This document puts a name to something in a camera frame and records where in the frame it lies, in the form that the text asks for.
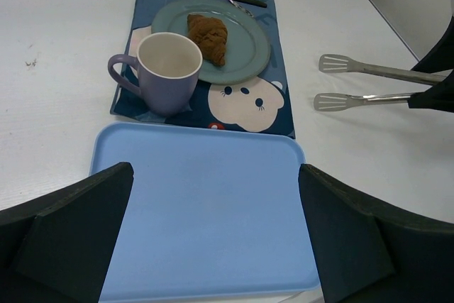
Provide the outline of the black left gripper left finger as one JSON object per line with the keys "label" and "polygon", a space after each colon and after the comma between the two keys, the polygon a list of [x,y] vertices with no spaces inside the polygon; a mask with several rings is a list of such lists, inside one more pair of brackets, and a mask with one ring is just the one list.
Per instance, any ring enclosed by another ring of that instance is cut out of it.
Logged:
{"label": "black left gripper left finger", "polygon": [[133,185],[120,162],[1,211],[2,302],[98,302]]}

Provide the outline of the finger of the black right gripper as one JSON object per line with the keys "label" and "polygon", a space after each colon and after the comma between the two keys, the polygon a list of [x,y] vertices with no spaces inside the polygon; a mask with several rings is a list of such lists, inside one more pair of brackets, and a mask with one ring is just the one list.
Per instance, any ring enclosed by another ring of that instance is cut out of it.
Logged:
{"label": "finger of the black right gripper", "polygon": [[410,109],[433,109],[454,112],[454,75],[451,72],[442,82],[421,93],[412,94],[408,100]]}
{"label": "finger of the black right gripper", "polygon": [[454,18],[451,17],[450,23],[441,39],[411,70],[429,74],[452,70],[453,51]]}

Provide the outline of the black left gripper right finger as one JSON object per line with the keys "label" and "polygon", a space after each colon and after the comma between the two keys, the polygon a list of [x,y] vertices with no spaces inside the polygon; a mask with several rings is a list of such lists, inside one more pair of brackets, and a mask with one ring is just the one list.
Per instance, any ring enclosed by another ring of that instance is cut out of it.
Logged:
{"label": "black left gripper right finger", "polygon": [[452,302],[453,224],[303,164],[299,193],[325,302]]}

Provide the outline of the silver metal tongs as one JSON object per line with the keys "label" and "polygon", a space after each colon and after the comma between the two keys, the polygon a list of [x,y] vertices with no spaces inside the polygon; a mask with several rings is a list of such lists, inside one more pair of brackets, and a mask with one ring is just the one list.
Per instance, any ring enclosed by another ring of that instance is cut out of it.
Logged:
{"label": "silver metal tongs", "polygon": [[[427,74],[412,70],[371,65],[358,62],[344,55],[324,54],[319,58],[319,70],[323,73],[359,72],[405,82],[433,86],[445,79],[443,75]],[[320,93],[314,97],[316,111],[343,111],[358,106],[407,103],[412,93],[354,96],[339,93]]]}

